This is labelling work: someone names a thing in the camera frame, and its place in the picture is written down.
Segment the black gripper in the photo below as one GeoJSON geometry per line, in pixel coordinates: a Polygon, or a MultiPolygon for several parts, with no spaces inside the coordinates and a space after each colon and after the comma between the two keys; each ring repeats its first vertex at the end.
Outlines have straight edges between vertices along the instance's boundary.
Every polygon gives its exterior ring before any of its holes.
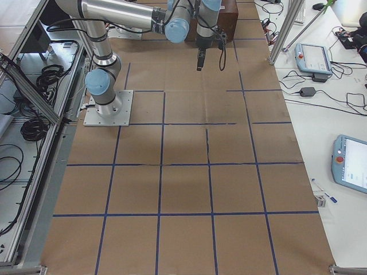
{"type": "Polygon", "coordinates": [[[197,55],[197,71],[201,71],[204,67],[204,51],[211,48],[213,45],[214,36],[203,37],[201,35],[196,35],[196,47],[198,48],[197,55]]]}

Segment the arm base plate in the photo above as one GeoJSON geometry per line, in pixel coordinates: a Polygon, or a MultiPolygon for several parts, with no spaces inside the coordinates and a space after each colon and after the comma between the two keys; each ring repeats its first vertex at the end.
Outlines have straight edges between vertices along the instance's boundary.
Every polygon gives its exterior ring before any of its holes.
{"type": "Polygon", "coordinates": [[[84,126],[129,126],[133,96],[133,90],[116,91],[115,100],[108,105],[96,104],[94,98],[91,97],[87,104],[84,126]]]}

